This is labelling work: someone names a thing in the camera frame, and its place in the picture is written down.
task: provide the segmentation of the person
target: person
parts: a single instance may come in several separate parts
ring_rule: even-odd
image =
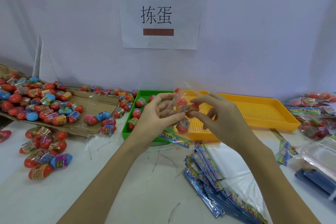
[[[176,94],[161,93],[146,106],[130,136],[58,224],[105,222],[121,184],[135,160],[166,127],[184,117],[184,112],[171,115],[171,101],[162,102],[174,97]],[[208,128],[220,141],[241,155],[260,188],[274,224],[319,223],[283,175],[273,152],[254,135],[234,103],[216,93],[194,98],[190,102],[212,106],[208,114],[194,111],[191,115],[204,123],[203,129]]]

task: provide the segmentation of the yellow plastic tray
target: yellow plastic tray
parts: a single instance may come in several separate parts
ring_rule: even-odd
[[[296,118],[277,99],[220,95],[237,105],[250,126],[294,131],[300,125]]]
[[[191,90],[183,90],[185,92],[184,98],[190,104],[190,100],[197,97]],[[208,94],[208,91],[199,91],[200,95]],[[235,103],[240,110],[242,116],[249,126],[262,128],[275,128],[279,130],[296,130],[300,123],[294,116],[280,103],[277,99],[271,98],[257,98],[239,95],[219,94],[227,100]],[[199,111],[207,114],[211,106],[203,103],[199,106]],[[186,137],[191,141],[218,141],[210,130],[203,130],[203,123],[194,118],[189,119],[190,129],[186,134],[178,133],[176,127],[174,131],[176,134]]]

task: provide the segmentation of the tabletop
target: tabletop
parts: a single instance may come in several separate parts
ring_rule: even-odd
[[[120,132],[125,121],[126,117],[117,120],[117,130],[111,137],[71,136],[65,151],[73,155],[71,164],[39,181],[28,179],[29,170],[23,166],[27,156],[19,154],[20,146],[27,141],[25,132],[34,126],[11,123],[5,129],[11,130],[12,136],[0,144],[0,223],[56,223],[122,144]],[[279,151],[279,140],[270,130],[253,131],[275,154]],[[298,131],[280,133],[292,145],[308,140]],[[215,219],[183,176],[183,160],[193,150],[193,146],[186,149],[171,144],[150,147],[128,172],[106,223],[241,223],[228,215]],[[322,223],[333,223],[336,204],[296,179],[292,168],[281,169],[316,217]]]

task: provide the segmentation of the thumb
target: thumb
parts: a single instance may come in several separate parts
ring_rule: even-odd
[[[211,123],[213,120],[211,120],[208,115],[195,111],[190,112],[190,114],[195,118],[199,119],[201,122],[203,122],[207,128],[211,127]]]
[[[184,118],[184,116],[186,115],[185,112],[179,112],[176,114],[173,114],[171,116],[168,116],[166,118],[162,118],[161,123],[163,123],[163,125],[166,127],[170,126],[171,124],[175,124],[177,122],[179,122],[180,120],[182,120]]]

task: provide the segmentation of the chinese character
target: chinese character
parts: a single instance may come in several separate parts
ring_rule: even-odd
[[[172,13],[167,13],[167,11],[170,11],[171,6],[170,7],[158,7],[158,8],[160,8],[159,13],[163,13],[163,16],[162,15],[159,16],[160,21],[163,21],[163,22],[158,22],[158,24],[159,23],[168,23],[168,22],[171,24],[171,22],[169,21],[170,20],[170,15],[166,15],[166,14],[172,14]]]
[[[143,17],[143,21],[142,21],[142,23],[146,23],[146,22],[148,22],[149,21],[149,19],[150,19],[150,24],[152,24],[152,20],[154,20],[154,22],[156,22],[156,20],[153,18],[153,17],[155,17],[155,15],[152,15],[152,12],[151,12],[151,10],[155,10],[154,8],[151,8],[150,6],[149,6],[149,9],[148,10],[146,10],[145,8],[144,8],[144,6],[142,7],[142,16],[141,17]]]

